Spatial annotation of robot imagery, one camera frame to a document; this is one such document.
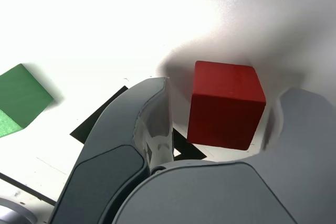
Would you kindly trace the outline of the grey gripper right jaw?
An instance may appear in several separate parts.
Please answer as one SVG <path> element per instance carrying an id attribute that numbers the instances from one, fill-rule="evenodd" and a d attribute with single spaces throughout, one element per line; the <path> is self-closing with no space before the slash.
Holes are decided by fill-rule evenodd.
<path id="1" fill-rule="evenodd" d="M 323 96 L 287 90 L 277 140 L 234 162 L 165 169 L 141 183 L 114 223 L 335 223 L 335 112 Z"/>

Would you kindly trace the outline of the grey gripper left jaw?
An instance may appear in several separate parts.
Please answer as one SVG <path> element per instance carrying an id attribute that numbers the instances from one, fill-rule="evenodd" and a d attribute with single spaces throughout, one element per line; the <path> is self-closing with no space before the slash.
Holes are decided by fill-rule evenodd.
<path id="1" fill-rule="evenodd" d="M 172 162 L 167 78 L 146 79 L 101 113 L 57 201 L 50 223 L 112 223 L 151 170 Z"/>

